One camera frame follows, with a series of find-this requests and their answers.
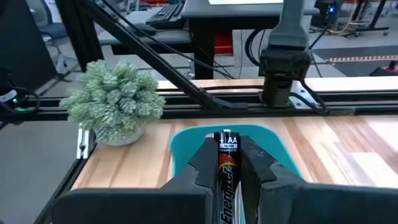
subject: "plant pot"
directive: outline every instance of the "plant pot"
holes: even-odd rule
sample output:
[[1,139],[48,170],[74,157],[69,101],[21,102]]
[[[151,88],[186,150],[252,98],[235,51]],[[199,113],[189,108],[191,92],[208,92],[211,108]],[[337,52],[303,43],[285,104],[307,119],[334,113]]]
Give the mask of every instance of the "plant pot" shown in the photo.
[[111,141],[107,141],[107,142],[101,142],[102,144],[107,144],[110,146],[124,146],[127,144],[131,144],[135,141],[137,141],[145,132],[145,125],[142,125],[140,128],[138,128],[135,131],[130,131],[126,136],[128,136],[128,138],[122,138],[122,139],[113,139]]

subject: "aa battery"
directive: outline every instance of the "aa battery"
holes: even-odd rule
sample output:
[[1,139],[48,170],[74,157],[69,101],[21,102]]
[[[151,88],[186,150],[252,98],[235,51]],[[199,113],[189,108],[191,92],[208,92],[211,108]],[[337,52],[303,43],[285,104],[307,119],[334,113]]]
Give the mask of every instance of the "aa battery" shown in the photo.
[[241,138],[225,129],[214,133],[218,144],[219,223],[234,224],[235,193],[241,180]]

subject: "wooden table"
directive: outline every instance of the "wooden table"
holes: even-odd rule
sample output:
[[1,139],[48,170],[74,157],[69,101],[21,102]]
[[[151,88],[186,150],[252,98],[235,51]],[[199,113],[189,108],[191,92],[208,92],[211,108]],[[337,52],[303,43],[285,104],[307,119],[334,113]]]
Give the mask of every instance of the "wooden table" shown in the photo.
[[[233,86],[261,85],[263,81],[194,82]],[[308,78],[306,82],[316,91],[398,89],[398,77]],[[159,85],[174,88],[169,82]],[[172,175],[169,143],[174,133],[191,126],[231,123],[260,124],[274,130],[309,182],[398,187],[398,116],[317,116],[160,120],[150,124],[134,144],[97,146],[73,189],[161,187]]]

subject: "keyboard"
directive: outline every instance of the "keyboard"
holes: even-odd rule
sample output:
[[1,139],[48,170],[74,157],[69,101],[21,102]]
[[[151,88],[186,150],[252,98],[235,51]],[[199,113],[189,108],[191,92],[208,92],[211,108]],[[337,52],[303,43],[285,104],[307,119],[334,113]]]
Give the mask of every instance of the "keyboard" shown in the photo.
[[185,21],[181,18],[182,7],[183,4],[163,6],[157,14],[146,21],[146,24],[156,29],[182,29]]

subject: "green plant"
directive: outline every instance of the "green plant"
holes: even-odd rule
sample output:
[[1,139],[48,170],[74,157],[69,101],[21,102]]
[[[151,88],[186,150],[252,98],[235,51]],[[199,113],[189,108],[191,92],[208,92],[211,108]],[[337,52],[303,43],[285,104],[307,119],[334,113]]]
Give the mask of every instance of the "green plant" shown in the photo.
[[88,63],[79,82],[81,88],[60,106],[68,110],[69,121],[94,129],[99,143],[128,139],[162,116],[165,99],[156,93],[156,80],[128,62],[113,69],[104,60]]

